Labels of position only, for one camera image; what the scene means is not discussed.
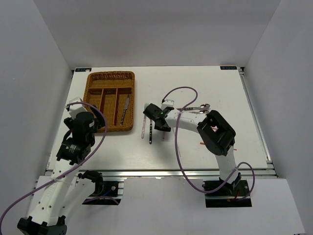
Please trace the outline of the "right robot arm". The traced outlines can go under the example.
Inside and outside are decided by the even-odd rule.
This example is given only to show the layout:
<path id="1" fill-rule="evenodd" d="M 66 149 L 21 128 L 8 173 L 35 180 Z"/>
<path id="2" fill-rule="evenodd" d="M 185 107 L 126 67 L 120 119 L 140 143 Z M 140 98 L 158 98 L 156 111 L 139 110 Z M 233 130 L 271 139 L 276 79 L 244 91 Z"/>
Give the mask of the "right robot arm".
<path id="1" fill-rule="evenodd" d="M 236 132 L 219 112 L 191 112 L 170 106 L 161 109 L 149 104 L 143 114 L 155 123 L 156 130 L 170 132 L 174 128 L 198 133 L 208 151 L 216 157 L 222 192 L 233 195 L 238 190 L 241 174 L 234 157 Z"/>

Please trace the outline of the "pink handled spoon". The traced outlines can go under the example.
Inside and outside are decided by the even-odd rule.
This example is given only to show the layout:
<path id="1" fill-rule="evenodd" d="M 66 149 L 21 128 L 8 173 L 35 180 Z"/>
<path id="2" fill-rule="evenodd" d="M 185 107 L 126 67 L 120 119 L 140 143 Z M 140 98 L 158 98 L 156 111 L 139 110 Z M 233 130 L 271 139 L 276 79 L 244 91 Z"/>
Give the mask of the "pink handled spoon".
<path id="1" fill-rule="evenodd" d="M 208 114 L 210 111 L 209 110 L 193 110 L 189 112 L 193 114 Z"/>

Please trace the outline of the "pink handled fork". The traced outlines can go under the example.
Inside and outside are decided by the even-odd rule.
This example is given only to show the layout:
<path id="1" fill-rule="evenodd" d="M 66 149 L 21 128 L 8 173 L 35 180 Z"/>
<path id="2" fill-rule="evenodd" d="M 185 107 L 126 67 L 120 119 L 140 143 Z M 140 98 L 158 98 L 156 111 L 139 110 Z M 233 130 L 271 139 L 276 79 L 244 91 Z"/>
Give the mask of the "pink handled fork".
<path id="1" fill-rule="evenodd" d="M 148 107 L 149 103 L 145 103 L 144 105 L 144 110 Z M 144 135 L 145 135 L 145 127 L 146 127 L 146 115 L 144 115 L 143 117 L 143 123 L 142 123 L 142 129 L 141 129 L 141 138 L 143 139 L 144 138 Z"/>

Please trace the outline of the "dark handled fork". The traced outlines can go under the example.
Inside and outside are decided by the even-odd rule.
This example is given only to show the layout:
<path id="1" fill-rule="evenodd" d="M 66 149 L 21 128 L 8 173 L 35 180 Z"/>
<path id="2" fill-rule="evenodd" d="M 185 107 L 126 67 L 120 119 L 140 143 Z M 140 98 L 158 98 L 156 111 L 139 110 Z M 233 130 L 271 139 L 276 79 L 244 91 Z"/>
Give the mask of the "dark handled fork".
<path id="1" fill-rule="evenodd" d="M 152 144 L 152 139 L 153 139 L 153 120 L 150 119 L 150 123 L 149 123 L 149 144 Z"/>

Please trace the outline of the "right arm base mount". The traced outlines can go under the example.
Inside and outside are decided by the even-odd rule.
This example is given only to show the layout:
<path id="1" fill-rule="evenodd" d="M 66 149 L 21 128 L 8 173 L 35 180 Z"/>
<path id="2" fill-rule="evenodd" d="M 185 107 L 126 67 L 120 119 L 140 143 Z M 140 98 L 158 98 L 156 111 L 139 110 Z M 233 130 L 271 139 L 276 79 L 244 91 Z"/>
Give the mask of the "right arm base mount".
<path id="1" fill-rule="evenodd" d="M 231 191 L 227 187 L 205 195 L 206 208 L 249 208 L 252 207 L 250 196 L 242 199 L 249 192 L 247 180 L 241 180 Z"/>

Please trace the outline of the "dark handled knife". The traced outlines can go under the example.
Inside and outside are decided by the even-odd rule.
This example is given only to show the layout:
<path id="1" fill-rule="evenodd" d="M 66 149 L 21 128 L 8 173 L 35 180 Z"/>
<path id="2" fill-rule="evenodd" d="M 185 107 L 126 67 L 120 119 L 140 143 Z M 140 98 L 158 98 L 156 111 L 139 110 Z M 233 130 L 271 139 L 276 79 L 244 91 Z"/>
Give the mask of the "dark handled knife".
<path id="1" fill-rule="evenodd" d="M 124 109 L 123 109 L 123 112 L 122 112 L 122 116 L 121 116 L 121 120 L 120 120 L 120 126 L 123 125 L 124 118 L 125 118 L 125 115 L 126 115 L 126 111 L 128 109 L 128 106 L 129 106 L 129 101 L 130 101 L 130 95 L 128 95 L 127 98 L 126 98 L 125 106 L 124 106 Z"/>

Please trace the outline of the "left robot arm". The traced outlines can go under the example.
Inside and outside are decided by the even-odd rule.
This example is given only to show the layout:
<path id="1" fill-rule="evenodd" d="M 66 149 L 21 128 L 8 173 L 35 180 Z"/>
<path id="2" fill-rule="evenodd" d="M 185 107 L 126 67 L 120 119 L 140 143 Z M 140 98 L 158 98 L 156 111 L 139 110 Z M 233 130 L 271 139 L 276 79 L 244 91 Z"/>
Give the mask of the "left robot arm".
<path id="1" fill-rule="evenodd" d="M 36 189 L 43 195 L 34 210 L 21 218 L 17 228 L 24 235 L 64 235 L 66 223 L 90 195 L 103 191 L 102 176 L 96 171 L 81 175 L 78 185 L 70 190 L 72 181 L 82 165 L 99 149 L 95 133 L 107 127 L 103 113 L 95 106 L 75 100 L 66 105 L 70 116 L 64 120 L 68 131 L 56 155 L 50 181 Z"/>

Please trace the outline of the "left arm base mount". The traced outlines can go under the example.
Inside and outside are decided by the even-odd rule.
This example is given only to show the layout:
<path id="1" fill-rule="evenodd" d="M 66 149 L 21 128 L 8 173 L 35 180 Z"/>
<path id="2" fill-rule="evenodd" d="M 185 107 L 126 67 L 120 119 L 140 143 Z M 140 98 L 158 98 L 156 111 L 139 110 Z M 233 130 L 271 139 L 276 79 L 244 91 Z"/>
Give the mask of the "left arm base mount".
<path id="1" fill-rule="evenodd" d="M 119 205 L 123 195 L 124 182 L 118 180 L 106 180 L 102 173 L 97 171 L 85 171 L 78 174 L 78 179 L 91 181 L 94 192 L 87 197 L 83 205 Z"/>

